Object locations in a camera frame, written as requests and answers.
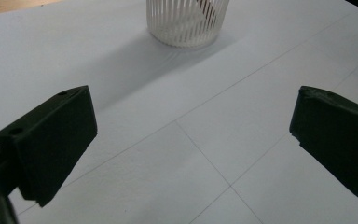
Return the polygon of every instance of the wooden floor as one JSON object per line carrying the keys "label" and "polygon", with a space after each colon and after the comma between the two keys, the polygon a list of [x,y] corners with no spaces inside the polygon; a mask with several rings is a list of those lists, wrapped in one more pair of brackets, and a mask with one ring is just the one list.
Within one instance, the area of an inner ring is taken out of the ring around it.
{"label": "wooden floor", "polygon": [[0,0],[0,13],[59,1],[61,0]]}

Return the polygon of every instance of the brown wooden surface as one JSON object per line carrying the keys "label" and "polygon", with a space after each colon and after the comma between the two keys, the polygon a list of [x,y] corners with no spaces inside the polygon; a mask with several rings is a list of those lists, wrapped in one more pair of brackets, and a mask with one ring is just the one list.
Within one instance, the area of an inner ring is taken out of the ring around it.
{"label": "brown wooden surface", "polygon": [[27,7],[37,7],[61,0],[0,0],[0,13]]}

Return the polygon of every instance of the white basket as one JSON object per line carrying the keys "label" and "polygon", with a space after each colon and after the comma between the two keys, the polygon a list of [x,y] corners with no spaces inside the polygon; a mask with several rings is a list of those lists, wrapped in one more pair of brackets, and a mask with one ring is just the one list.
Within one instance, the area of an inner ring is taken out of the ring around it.
{"label": "white basket", "polygon": [[229,0],[147,0],[147,26],[159,41],[190,48],[211,43]]}

